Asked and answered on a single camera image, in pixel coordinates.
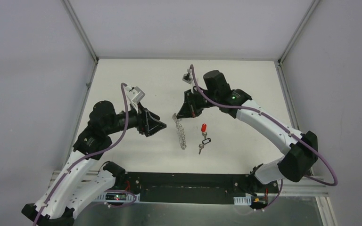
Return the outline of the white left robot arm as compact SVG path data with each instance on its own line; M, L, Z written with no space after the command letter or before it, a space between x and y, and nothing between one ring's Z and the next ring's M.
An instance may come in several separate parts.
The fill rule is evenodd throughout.
M35 226L71 226L82 211L104 191L120 190L125 184L125 169L109 161L89 183L79 187L82 178L98 163L112 142L110 135L120 132L122 140L127 129L135 128L150 137L165 129L160 121L142 104L134 109L116 113L109 101L97 102L89 115L87 127L78 136L67 163L51 187L36 202L26 204L22 214Z

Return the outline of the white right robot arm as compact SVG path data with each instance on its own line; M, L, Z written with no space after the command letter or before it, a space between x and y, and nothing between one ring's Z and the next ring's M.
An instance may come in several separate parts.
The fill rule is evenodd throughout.
M260 164L247 174L248 189L260 193L272 181L288 179L299 182L317 162L318 156L312 150L317 148L317 136L312 132L302 133L276 121L241 89L231 89L223 73L209 71L203 76L206 89L193 81L192 69L182 80L191 85L184 92L184 102L176 114L177 119L196 118L205 108L217 106L232 118L254 128L270 140L284 155L278 160Z

